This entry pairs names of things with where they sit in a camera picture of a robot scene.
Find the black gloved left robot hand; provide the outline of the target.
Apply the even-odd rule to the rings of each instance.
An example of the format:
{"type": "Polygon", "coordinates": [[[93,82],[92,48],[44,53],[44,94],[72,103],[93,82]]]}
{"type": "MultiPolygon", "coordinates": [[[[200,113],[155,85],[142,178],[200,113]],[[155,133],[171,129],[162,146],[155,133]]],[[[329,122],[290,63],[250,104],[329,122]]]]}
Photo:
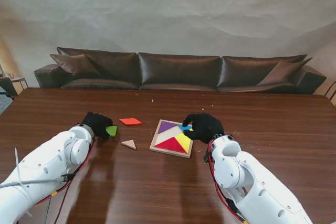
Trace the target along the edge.
{"type": "Polygon", "coordinates": [[[90,127],[96,137],[104,140],[107,140],[110,137],[106,127],[113,126],[113,121],[107,116],[99,113],[88,112],[81,123],[90,127]]]}

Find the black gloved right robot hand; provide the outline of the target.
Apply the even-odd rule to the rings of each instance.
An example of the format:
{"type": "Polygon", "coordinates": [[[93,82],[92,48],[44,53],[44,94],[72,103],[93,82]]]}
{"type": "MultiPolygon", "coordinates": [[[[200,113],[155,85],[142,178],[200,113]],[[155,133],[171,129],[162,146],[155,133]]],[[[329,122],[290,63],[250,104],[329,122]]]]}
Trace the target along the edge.
{"type": "Polygon", "coordinates": [[[184,130],[183,134],[191,140],[199,140],[208,144],[211,140],[225,135],[224,128],[217,118],[208,113],[189,114],[183,121],[182,126],[192,125],[191,130],[184,130]]]}

